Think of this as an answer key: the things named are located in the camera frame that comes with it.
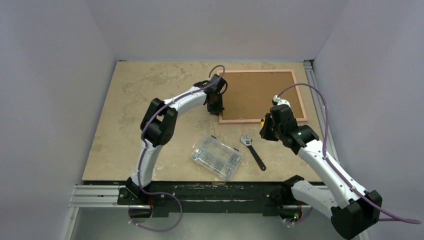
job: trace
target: purple cable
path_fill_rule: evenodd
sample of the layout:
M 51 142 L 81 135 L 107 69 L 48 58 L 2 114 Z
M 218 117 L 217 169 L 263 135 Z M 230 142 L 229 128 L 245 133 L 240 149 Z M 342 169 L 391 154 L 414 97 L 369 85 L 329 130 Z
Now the purple cable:
M 192 95 L 192 94 L 195 94 L 195 93 L 198 93 L 198 92 L 202 92 L 202 91 L 204 91 L 205 89 L 207 89 L 207 88 L 209 88 L 210 86 L 212 86 L 212 85 L 214 85 L 214 84 L 216 84 L 217 82 L 219 82 L 220 80 L 221 80 L 221 78 L 224 76 L 224 74 L 225 74 L 225 67 L 223 66 L 223 65 L 216 65 L 215 67 L 213 67 L 212 68 L 212 70 L 209 72 L 209 79 L 211 78 L 211 74 L 212 74 L 212 72 L 215 70 L 215 69 L 217 69 L 217 68 L 219 68 L 219 67 L 221 67 L 222 68 L 222 73 L 219 75 L 219 77 L 215 80 L 215 81 L 213 81 L 212 83 L 209 83 L 208 85 L 206 85 L 206 86 L 204 86 L 204 87 L 202 87 L 202 88 L 200 88 L 200 89 L 198 89 L 198 90 L 195 90 L 195 91 L 193 91 L 193 92 L 187 92 L 187 93 L 185 93 L 185 94 L 183 94 L 183 95 L 181 95 L 181 96 L 179 96 L 179 97 L 177 97 L 177 98 L 175 98 L 173 101 L 171 101 L 171 102 L 169 102 L 169 103 L 167 103 L 167 104 L 165 104 L 163 107 L 161 107 L 159 110 L 157 110 L 154 114 L 153 114 L 153 116 L 149 119 L 149 121 L 146 123 L 146 125 L 144 126 L 144 128 L 143 128 L 143 130 L 141 131 L 141 140 L 144 142 L 144 145 L 145 145 L 145 148 L 143 149 L 143 152 L 141 153 L 141 156 L 140 156 L 140 161 L 138 161 L 138 166 L 137 166 L 137 172 L 138 172 L 138 174 L 137 174 L 137 179 L 138 179 L 138 186 L 140 187 L 140 190 L 144 193 L 144 194 L 146 194 L 146 195 L 150 195 L 150 196 L 153 196 L 153 195 L 165 195 L 165 196 L 169 196 L 169 197 L 171 197 L 171 198 L 173 198 L 176 202 L 177 202 L 177 204 L 178 204 L 178 206 L 179 206 L 179 217 L 178 217 L 178 220 L 172 225 L 172 226 L 170 226 L 170 227 L 167 227 L 167 228 L 162 228 L 162 229 L 155 229 L 155 228 L 151 228 L 151 227 L 148 227 L 148 226 L 143 226 L 143 225 L 141 225 L 141 224 L 138 224 L 138 223 L 136 223 L 136 222 L 134 222 L 132 219 L 131 219 L 131 213 L 130 212 L 128 212 L 128 217 L 129 217 L 129 222 L 130 223 L 132 223 L 132 224 L 134 224 L 135 226 L 137 226 L 137 227 L 139 227 L 139 228 L 143 228 L 143 229 L 146 229 L 146 230 L 149 230 L 149 231 L 153 231 L 153 232 L 166 232 L 166 231 L 168 231 L 168 230 L 171 230 L 171 229 L 173 229 L 173 228 L 175 228 L 179 223 L 180 223 L 180 221 L 181 221 L 181 219 L 183 218 L 183 206 L 181 205 L 181 202 L 180 202 L 180 200 L 178 200 L 178 198 L 176 197 L 176 196 L 174 196 L 174 195 L 172 195 L 172 194 L 170 194 L 170 193 L 168 193 L 168 192 L 148 192 L 148 191 L 146 191 L 146 190 L 144 190 L 143 189 L 143 186 L 142 186 L 142 182 L 141 182 L 141 180 L 140 180 L 140 178 L 141 178 L 141 176 L 140 176 L 140 171 L 141 171 L 141 167 L 142 167 L 142 160 L 143 160 L 143 157 L 144 157 L 144 155 L 145 155 L 145 153 L 146 153 L 146 151 L 147 151 L 147 141 L 145 140 L 145 134 L 146 134 L 146 130 L 147 130 L 147 128 L 149 127 L 149 125 L 153 122 L 153 120 L 158 116 L 158 114 L 160 113 L 160 112 L 162 112 L 162 110 L 164 110 L 165 108 L 167 108 L 169 105 L 171 105 L 171 104 L 173 104 L 174 102 L 176 102 L 176 101 L 178 101 L 178 100 L 180 100 L 180 99 L 182 99 L 182 98 L 185 98 L 185 97 L 187 97 L 188 95 Z
M 325 109 L 325 132 L 324 132 L 324 140 L 323 140 L 323 145 L 322 145 L 322 153 L 325 157 L 325 160 L 327 161 L 327 163 L 330 165 L 330 167 L 334 170 L 334 172 L 337 173 L 337 175 L 349 186 L 349 188 L 352 188 L 353 185 L 350 183 L 349 180 L 346 179 L 345 176 L 343 176 L 343 174 L 334 166 L 334 164 L 330 161 L 330 159 L 327 156 L 327 139 L 329 137 L 329 109 L 327 107 L 327 103 L 326 100 L 324 99 L 323 95 L 321 94 L 320 91 L 318 91 L 318 89 L 316 89 L 314 86 L 311 86 L 309 84 L 306 83 L 296 83 L 293 84 L 289 87 L 287 87 L 286 89 L 284 89 L 283 91 L 281 91 L 277 96 L 280 97 L 285 91 L 295 87 L 295 86 L 299 86 L 299 85 L 303 85 L 303 86 L 308 86 L 311 89 L 315 90 L 315 92 L 321 97 L 322 99 L 322 103 L 324 104 L 324 109 Z M 353 191 L 359 196 L 361 197 L 363 200 L 365 200 L 368 204 L 370 204 L 371 206 L 373 206 L 375 209 L 377 209 L 378 211 L 384 213 L 385 215 L 391 217 L 391 218 L 380 218 L 379 221 L 382 222 L 404 222 L 407 224 L 421 224 L 420 220 L 416 220 L 416 219 L 410 219 L 410 218 L 403 218 L 400 216 L 396 216 L 393 213 L 382 209 L 381 207 L 377 206 L 374 202 L 372 202 L 371 200 L 369 200 L 368 198 L 366 198 L 364 195 L 362 195 L 356 188 L 353 188 Z

